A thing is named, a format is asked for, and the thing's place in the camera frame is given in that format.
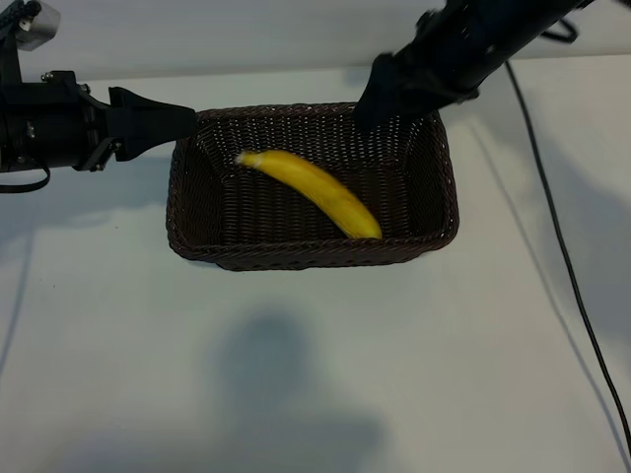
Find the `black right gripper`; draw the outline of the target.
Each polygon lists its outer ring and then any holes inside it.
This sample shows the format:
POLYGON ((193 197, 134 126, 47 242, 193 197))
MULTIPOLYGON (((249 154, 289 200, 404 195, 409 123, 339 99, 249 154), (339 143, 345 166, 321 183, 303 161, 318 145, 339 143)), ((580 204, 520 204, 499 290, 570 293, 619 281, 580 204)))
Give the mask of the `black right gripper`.
POLYGON ((373 62, 353 119, 371 131, 397 117, 423 115, 479 96, 509 57, 507 2, 448 2, 423 14, 414 39, 373 62))

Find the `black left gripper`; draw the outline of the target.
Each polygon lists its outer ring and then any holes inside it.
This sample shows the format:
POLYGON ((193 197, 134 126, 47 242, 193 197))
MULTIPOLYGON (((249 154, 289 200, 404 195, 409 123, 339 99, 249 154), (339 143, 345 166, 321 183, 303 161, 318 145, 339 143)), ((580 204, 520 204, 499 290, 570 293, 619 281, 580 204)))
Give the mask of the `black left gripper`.
POLYGON ((39 83, 13 73, 12 170, 101 170, 114 153, 118 162, 129 162, 196 130, 192 108, 152 101, 120 87, 108 92, 111 106, 144 121, 121 139, 118 150, 106 127, 108 106, 92 98, 73 72, 53 71, 39 83))

